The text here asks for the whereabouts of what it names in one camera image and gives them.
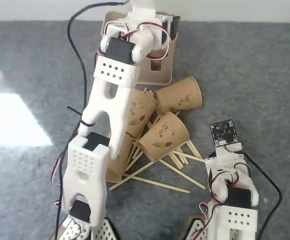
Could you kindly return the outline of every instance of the white robotic arm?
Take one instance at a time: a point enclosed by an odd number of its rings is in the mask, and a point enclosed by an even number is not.
[[[85,226],[85,233],[79,236],[82,240],[106,215],[107,165],[121,148],[131,93],[139,76],[138,63],[152,50],[164,48],[163,32],[169,41],[152,0],[132,3],[133,11],[126,18],[109,22],[104,29],[89,102],[82,113],[78,135],[68,145],[61,207]],[[115,97],[109,95],[111,84],[118,86]],[[109,115],[110,139],[91,131],[91,124],[101,112]]]

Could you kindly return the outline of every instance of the wooden stick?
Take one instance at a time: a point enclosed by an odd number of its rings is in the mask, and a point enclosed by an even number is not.
[[[181,152],[181,153],[183,153],[181,147],[177,148],[176,150]],[[178,155],[178,156],[182,160],[183,164],[188,164],[189,163],[185,156],[183,156],[183,155]]]
[[[149,92],[149,94],[150,94],[153,98],[155,98],[155,97],[154,97],[154,96],[155,96],[155,95],[154,95],[154,92],[151,91],[151,89],[149,89],[148,92]]]
[[[194,154],[196,157],[202,159],[200,153],[198,152],[198,150],[196,149],[195,145],[193,144],[193,142],[192,142],[191,140],[188,140],[188,141],[186,142],[186,144],[187,144],[187,146],[190,148],[190,150],[193,152],[193,154]]]
[[[137,149],[134,152],[134,155],[132,156],[132,159],[134,159],[135,157],[137,157],[137,155],[139,154],[139,151],[140,151],[140,147],[137,146]]]
[[[131,166],[133,166],[134,165],[134,163],[135,162],[137,162],[137,160],[143,155],[143,151],[141,151],[138,155],[137,155],[137,157],[135,157],[134,158],[134,160],[127,166],[127,168],[126,168],[126,171],[128,171],[130,168],[131,168]]]
[[[184,167],[179,159],[176,157],[176,155],[174,155],[172,152],[169,153],[168,156],[171,158],[171,160],[174,162],[178,169],[182,169]]]
[[[133,156],[133,153],[134,153],[134,151],[135,151],[135,149],[137,147],[137,144],[138,144],[138,139],[135,140],[134,146],[133,146],[133,148],[130,151],[130,154],[129,154],[128,159],[127,159],[127,165],[129,164],[129,162],[131,160],[131,157]]]
[[[148,129],[150,129],[153,125],[152,125],[152,123],[151,123],[150,121],[148,121],[148,122],[146,123],[146,126],[147,126]]]
[[[176,173],[178,173],[180,176],[184,177],[185,179],[191,181],[193,184],[197,185],[198,187],[200,187],[202,189],[206,189],[206,187],[203,186],[201,183],[199,183],[196,180],[192,179],[191,177],[185,175],[184,173],[182,173],[178,169],[176,169],[173,166],[171,166],[170,164],[166,163],[164,160],[160,159],[159,162],[161,162],[163,165],[169,167],[171,170],[175,171]]]
[[[139,174],[140,172],[144,171],[146,168],[150,167],[152,164],[154,164],[154,161],[151,161],[150,163],[146,164],[145,166],[143,166],[142,168],[138,169],[136,172],[134,172],[133,174],[129,175],[128,177],[126,177],[124,180],[120,181],[119,183],[116,183],[115,185],[111,186],[109,188],[110,191],[114,190],[115,188],[119,187],[120,185],[122,185],[123,183],[125,183],[126,181],[128,181],[129,179],[131,179],[132,177],[136,176],[137,174]]]
[[[196,157],[196,156],[191,156],[191,155],[189,155],[189,154],[186,154],[186,153],[183,153],[183,152],[179,152],[179,151],[173,151],[173,153],[174,153],[174,154],[178,154],[178,155],[185,156],[185,157],[187,157],[187,158],[189,158],[189,159],[193,159],[193,160],[200,161],[200,162],[202,162],[202,163],[204,163],[204,162],[205,162],[205,160],[203,160],[203,159],[201,159],[201,158],[199,158],[199,157]]]
[[[125,173],[123,174],[123,176],[124,177],[129,177],[129,175],[125,174]],[[157,181],[151,181],[151,180],[148,180],[148,179],[145,179],[145,178],[142,178],[142,177],[138,177],[138,176],[132,176],[131,179],[135,179],[135,180],[147,183],[147,184],[153,184],[153,185],[156,185],[156,186],[160,186],[162,188],[172,189],[172,190],[183,192],[183,193],[187,193],[187,194],[190,193],[190,191],[188,191],[186,189],[182,189],[182,188],[179,188],[179,187],[176,187],[176,186],[167,185],[167,184],[160,183],[160,182],[157,182]]]

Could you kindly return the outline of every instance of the knocked over paper cup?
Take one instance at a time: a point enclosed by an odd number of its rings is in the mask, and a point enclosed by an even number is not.
[[[106,180],[110,183],[118,183],[127,167],[127,159],[133,144],[133,138],[125,133],[119,155],[108,163]]]
[[[138,144],[150,161],[155,162],[188,141],[186,126],[171,112],[166,112]]]
[[[200,108],[203,102],[198,83],[192,76],[156,91],[155,98],[160,113]]]
[[[137,138],[157,106],[156,100],[142,91],[134,89],[128,112],[126,132]]]

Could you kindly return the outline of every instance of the white wall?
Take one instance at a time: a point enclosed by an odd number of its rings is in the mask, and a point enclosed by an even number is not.
[[[108,1],[116,0],[0,0],[0,21],[67,20],[88,4]],[[290,0],[155,0],[155,5],[182,20],[290,23]],[[127,11],[130,5],[92,9],[80,19],[102,20],[111,9]]]

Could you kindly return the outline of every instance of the gray carpet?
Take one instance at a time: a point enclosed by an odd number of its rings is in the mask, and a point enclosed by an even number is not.
[[[88,68],[89,89],[100,27],[100,22],[78,21],[72,29]],[[263,239],[290,239],[290,24],[183,22],[174,81],[187,75],[197,79],[204,98],[203,108],[180,114],[194,144],[208,156],[213,151],[209,124],[233,118],[245,151],[284,195]],[[5,109],[0,114],[0,240],[41,240],[53,233],[58,187],[49,175],[78,120],[66,106],[81,108],[82,89],[65,22],[0,22],[0,111]],[[23,111],[27,115],[18,119]],[[105,133],[108,121],[101,118],[96,129]],[[32,136],[34,127],[42,140]],[[6,145],[13,142],[11,134],[23,141]],[[41,145],[48,139],[49,145]],[[183,172],[206,184],[203,164],[190,161]],[[160,163],[141,176],[191,193],[130,180],[108,193],[110,219],[123,240],[177,239],[189,214],[198,213],[198,203],[209,200],[208,191]],[[260,227],[278,195],[256,170],[253,179],[261,196]]]

